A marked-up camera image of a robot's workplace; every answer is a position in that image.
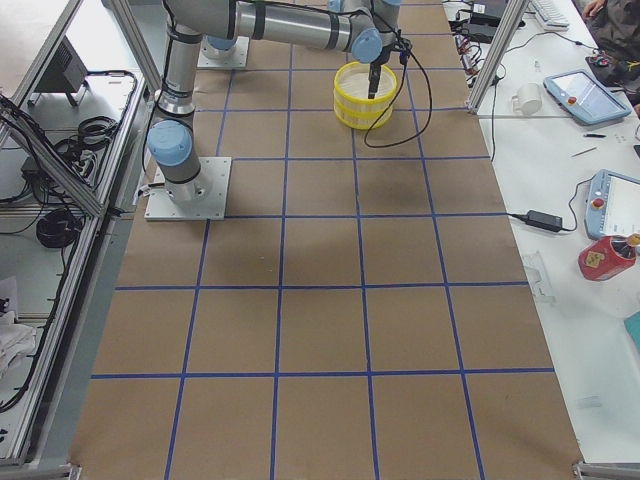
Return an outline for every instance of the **yellow plastic bowl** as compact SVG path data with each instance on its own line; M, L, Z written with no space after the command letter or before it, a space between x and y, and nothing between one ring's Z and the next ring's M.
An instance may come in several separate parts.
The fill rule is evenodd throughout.
M395 74L382 66L376 98L369 100L369 65L351 62L340 68L333 79L333 111L348 127L358 130L371 128L376 119L389 107L398 88ZM385 112L374 128L384 125L393 107Z

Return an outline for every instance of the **power adapter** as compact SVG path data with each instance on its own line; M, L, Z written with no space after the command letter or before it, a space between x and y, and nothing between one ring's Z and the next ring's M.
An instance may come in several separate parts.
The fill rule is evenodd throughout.
M558 233L560 230L563 230L562 217L549 215L548 213L529 210L525 215L510 213L509 216L517 218L532 227L541 228L542 230L548 230L554 233Z

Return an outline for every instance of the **pen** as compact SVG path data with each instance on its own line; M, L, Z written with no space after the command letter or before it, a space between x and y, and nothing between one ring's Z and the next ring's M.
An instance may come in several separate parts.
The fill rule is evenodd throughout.
M574 153L573 155L571 155L572 157L577 157L578 155L582 155L583 153L587 153L587 152L591 152L593 150L595 150L598 147L591 147L591 148L587 148L586 150L583 150L581 152L578 153Z

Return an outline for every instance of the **screen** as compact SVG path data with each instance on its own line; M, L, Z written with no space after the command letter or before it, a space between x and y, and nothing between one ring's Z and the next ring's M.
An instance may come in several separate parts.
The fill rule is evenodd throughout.
M629 236L640 233L640 184L613 175L609 182L604 234Z
M602 117L624 111L606 91L593 83L583 72L557 77L553 82L568 96L576 97L577 104L593 116Z

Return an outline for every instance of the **metal mounting plate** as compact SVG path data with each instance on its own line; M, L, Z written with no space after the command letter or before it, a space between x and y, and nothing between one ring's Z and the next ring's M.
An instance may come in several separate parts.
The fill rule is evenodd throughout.
M227 205L227 190L231 173L230 157L200 157L202 168L213 179L211 192L205 198L191 203L175 203L164 188L151 190L145 218L147 220L222 220ZM155 183L164 182L158 169Z
M205 57L200 49L198 56L198 68L202 70L243 70L247 68L249 56L249 38L238 37L236 46L227 58L211 59Z

